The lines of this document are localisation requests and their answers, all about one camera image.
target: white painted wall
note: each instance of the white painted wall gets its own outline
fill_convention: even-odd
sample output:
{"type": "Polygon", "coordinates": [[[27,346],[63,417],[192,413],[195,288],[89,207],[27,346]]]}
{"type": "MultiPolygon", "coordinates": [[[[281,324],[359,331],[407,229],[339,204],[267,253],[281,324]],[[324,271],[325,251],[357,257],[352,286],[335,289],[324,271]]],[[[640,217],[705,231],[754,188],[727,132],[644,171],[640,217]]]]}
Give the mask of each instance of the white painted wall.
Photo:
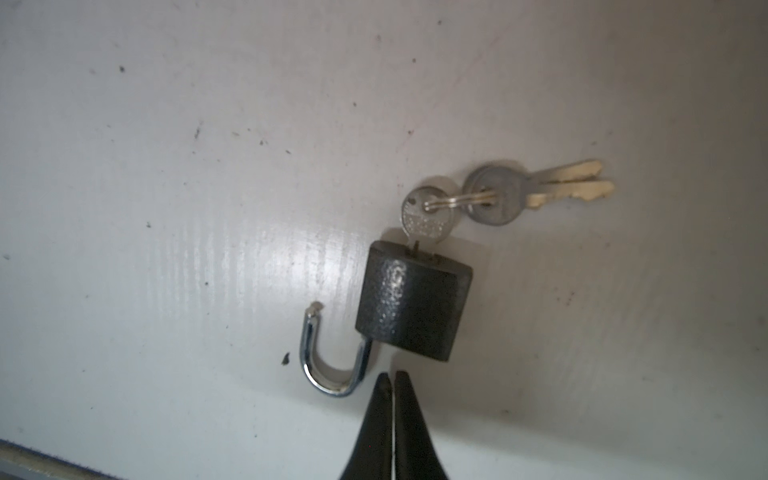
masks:
{"type": "Polygon", "coordinates": [[[764,478],[767,16],[1,0],[0,438],[125,478],[336,478],[406,368],[452,478],[764,478]],[[587,157],[610,200],[442,245],[475,268],[449,363],[385,347],[350,398],[312,390],[303,309],[351,366],[411,187],[587,157]]]}

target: key ring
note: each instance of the key ring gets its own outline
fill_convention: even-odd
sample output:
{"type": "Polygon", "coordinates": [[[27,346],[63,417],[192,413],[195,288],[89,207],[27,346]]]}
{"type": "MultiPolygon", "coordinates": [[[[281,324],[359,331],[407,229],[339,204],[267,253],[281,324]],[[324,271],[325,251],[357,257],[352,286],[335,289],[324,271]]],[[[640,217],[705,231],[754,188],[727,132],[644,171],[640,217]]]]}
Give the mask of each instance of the key ring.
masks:
{"type": "Polygon", "coordinates": [[[468,205],[496,205],[498,195],[493,190],[472,194],[455,195],[454,197],[435,198],[424,202],[424,210],[431,212],[441,208],[459,208],[468,205]]]}

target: key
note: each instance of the key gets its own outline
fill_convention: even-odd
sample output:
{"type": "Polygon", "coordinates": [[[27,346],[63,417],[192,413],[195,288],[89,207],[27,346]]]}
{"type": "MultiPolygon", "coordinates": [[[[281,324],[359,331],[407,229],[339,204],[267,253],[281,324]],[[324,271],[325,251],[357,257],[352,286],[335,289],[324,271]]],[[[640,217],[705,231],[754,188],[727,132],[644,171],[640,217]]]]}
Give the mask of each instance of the key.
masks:
{"type": "Polygon", "coordinates": [[[602,168],[599,160],[588,160],[526,174],[502,165],[485,165],[472,172],[464,183],[463,208],[474,221],[498,226],[513,221],[525,208],[536,210],[561,198],[591,201],[607,197],[615,186],[608,180],[595,180],[602,168]],[[493,194],[493,201],[482,202],[482,198],[487,198],[484,195],[493,194]]]}
{"type": "Polygon", "coordinates": [[[409,249],[430,251],[436,243],[450,235],[455,224],[455,209],[425,208],[428,202],[445,198],[448,194],[437,187],[419,187],[406,196],[400,210],[400,221],[408,235],[409,249]]]}

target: black padlock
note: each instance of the black padlock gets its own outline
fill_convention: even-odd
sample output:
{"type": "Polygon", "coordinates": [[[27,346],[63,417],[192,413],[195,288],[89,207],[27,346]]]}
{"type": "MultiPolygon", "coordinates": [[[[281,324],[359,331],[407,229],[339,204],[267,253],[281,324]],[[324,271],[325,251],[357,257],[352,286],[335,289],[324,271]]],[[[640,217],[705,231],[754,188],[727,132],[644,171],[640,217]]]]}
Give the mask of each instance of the black padlock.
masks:
{"type": "Polygon", "coordinates": [[[379,240],[368,251],[355,328],[365,337],[448,361],[472,268],[379,240]]]}
{"type": "Polygon", "coordinates": [[[315,367],[321,306],[315,303],[306,310],[300,362],[306,377],[320,391],[331,396],[349,395],[366,374],[373,340],[448,361],[472,283],[472,268],[420,248],[450,234],[454,210],[428,209],[429,202],[446,197],[437,187],[416,188],[406,196],[401,209],[409,245],[384,240],[371,244],[355,323],[363,341],[352,375],[345,382],[334,382],[315,367]]]}

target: key inserted in padlock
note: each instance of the key inserted in padlock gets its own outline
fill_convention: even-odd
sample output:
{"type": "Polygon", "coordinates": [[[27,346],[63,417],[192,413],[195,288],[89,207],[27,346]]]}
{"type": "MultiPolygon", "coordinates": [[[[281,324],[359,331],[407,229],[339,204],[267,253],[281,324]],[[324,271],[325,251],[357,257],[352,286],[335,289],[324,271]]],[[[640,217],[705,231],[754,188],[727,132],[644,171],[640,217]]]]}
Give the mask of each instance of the key inserted in padlock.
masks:
{"type": "Polygon", "coordinates": [[[425,202],[443,197],[446,193],[436,187],[415,189],[401,209],[408,245],[384,240],[371,244],[355,322],[363,341],[345,382],[332,382],[315,367],[319,309],[312,306],[305,312],[300,359],[307,378],[320,391],[349,395],[365,375],[373,340],[448,361],[472,283],[472,268],[430,253],[455,223],[454,209],[424,208],[425,202]]]}
{"type": "Polygon", "coordinates": [[[598,180],[600,161],[591,160],[534,174],[489,164],[472,172],[463,193],[449,197],[420,187],[402,203],[408,245],[379,240],[368,253],[355,328],[362,334],[355,367],[345,382],[331,382],[313,364],[319,312],[306,310],[300,358],[310,382],[332,396],[349,395],[366,373],[373,340],[447,361],[472,283],[472,268],[432,253],[455,224],[461,207],[474,221],[505,225],[525,208],[537,209],[566,197],[593,200],[614,191],[598,180]]]}

